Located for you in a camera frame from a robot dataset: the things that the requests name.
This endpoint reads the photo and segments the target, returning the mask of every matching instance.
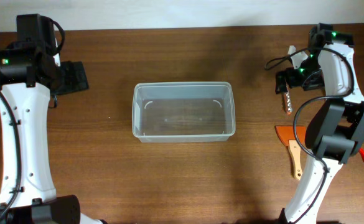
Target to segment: wooden table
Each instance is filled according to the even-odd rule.
[[[62,60],[82,61],[90,90],[58,98],[49,110],[49,157],[57,195],[75,194],[82,212],[109,223],[249,223],[275,219],[292,198],[287,149],[275,125],[291,125],[264,63],[307,45],[312,26],[67,32]],[[364,24],[337,25],[355,40],[364,94]],[[15,40],[0,34],[0,49]],[[227,142],[143,144],[132,135],[134,86],[145,82],[226,81],[236,133]],[[291,91],[295,109],[320,90]],[[322,103],[310,105],[308,125]],[[0,185],[2,178],[0,127]],[[364,163],[352,157],[335,177],[318,220],[364,223]]]

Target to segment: white plastic container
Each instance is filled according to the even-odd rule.
[[[132,130],[141,142],[226,141],[236,131],[231,85],[227,82],[137,84]]]

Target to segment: robotic arm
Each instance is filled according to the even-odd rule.
[[[54,26],[62,35],[58,46]],[[89,89],[81,62],[60,64],[64,38],[59,24],[48,17],[17,16],[18,41],[0,51],[0,223],[106,223],[80,213],[76,196],[57,197],[50,175],[50,96]]]
[[[327,49],[345,57],[347,63]],[[295,54],[290,59],[294,67],[277,73],[276,93],[287,93],[287,85],[290,88],[301,86],[304,90],[324,86],[327,96],[346,96],[326,100],[310,122],[305,144],[312,149],[314,157],[307,157],[295,196],[282,210],[278,224],[315,224],[333,177],[364,142],[364,96],[353,67],[352,35],[335,32],[331,25],[319,24],[309,33],[308,50],[309,57],[303,51]],[[289,54],[294,52],[295,47],[290,46]],[[341,119],[346,119],[350,126],[338,125]],[[327,165],[328,172],[325,172],[321,160]]]

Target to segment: white background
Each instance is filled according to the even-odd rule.
[[[364,0],[0,0],[0,31],[39,13],[66,30],[364,22]]]

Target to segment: tool handle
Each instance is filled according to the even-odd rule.
[[[302,177],[301,147],[299,147],[296,140],[288,140],[288,143],[288,151],[292,157],[292,163],[294,164],[294,178],[300,180]]]

